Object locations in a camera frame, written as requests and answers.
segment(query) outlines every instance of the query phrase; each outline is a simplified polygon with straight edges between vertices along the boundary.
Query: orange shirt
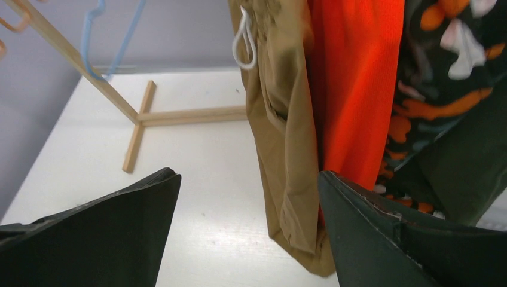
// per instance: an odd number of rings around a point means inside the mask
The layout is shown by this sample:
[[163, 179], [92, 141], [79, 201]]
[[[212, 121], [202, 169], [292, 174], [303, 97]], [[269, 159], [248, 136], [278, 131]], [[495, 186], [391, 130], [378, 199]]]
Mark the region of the orange shirt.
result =
[[404, 1], [308, 0], [308, 59], [323, 170], [373, 189], [393, 105]]

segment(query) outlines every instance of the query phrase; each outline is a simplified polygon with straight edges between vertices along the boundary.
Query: floral patterned fabric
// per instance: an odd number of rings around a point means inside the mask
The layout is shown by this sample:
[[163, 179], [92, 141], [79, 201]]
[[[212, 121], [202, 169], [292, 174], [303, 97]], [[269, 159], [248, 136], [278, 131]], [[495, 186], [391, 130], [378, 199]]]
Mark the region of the floral patterned fabric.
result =
[[455, 126], [507, 75], [506, 0], [405, 3], [393, 111], [375, 191], [422, 212], [385, 184], [414, 155]]

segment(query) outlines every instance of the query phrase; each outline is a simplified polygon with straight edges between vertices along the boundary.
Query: wooden stand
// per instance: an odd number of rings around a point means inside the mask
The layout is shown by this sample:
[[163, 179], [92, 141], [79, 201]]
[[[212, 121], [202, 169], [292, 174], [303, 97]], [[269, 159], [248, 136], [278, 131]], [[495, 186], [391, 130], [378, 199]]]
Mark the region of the wooden stand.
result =
[[79, 51], [28, 0], [4, 0], [4, 2], [22, 17], [28, 13], [30, 26], [135, 124], [123, 164], [123, 170], [126, 173], [132, 173], [134, 170], [146, 127], [246, 120], [244, 106], [150, 113], [149, 110], [157, 89], [157, 85], [153, 81], [148, 82], [141, 108], [137, 113], [107, 81], [97, 80], [86, 71]]

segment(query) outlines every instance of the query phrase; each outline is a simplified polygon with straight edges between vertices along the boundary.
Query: tan fabric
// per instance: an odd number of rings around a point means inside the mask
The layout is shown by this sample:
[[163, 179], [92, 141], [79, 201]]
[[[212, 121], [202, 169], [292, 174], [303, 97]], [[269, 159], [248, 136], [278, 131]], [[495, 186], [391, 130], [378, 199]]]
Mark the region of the tan fabric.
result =
[[[229, 0], [252, 17], [258, 66], [242, 71], [246, 111], [261, 170], [269, 236], [308, 271], [334, 272], [325, 230], [317, 230], [317, 144], [305, 55], [313, 46], [306, 0]], [[243, 41], [241, 61], [250, 62]]]

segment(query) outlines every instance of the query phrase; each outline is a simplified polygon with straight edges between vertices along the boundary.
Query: white drawstring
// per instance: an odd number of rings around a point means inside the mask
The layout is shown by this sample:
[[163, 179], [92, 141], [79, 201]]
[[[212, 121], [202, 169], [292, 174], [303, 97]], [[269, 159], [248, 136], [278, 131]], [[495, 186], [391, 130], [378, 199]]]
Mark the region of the white drawstring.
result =
[[[240, 66], [240, 68], [245, 70], [251, 70], [257, 64], [257, 49], [255, 48], [255, 40], [254, 37], [252, 36], [252, 31], [250, 30], [251, 28], [250, 16], [243, 7], [241, 7], [241, 14], [242, 17], [241, 22], [239, 23], [239, 29], [236, 35], [234, 36], [233, 41], [233, 56], [234, 60], [236, 60], [236, 63], [238, 64], [238, 66]], [[250, 58], [250, 53], [252, 53], [252, 61], [250, 63], [241, 62], [237, 54], [237, 47], [241, 36], [243, 36], [243, 40], [245, 41], [248, 58]]]

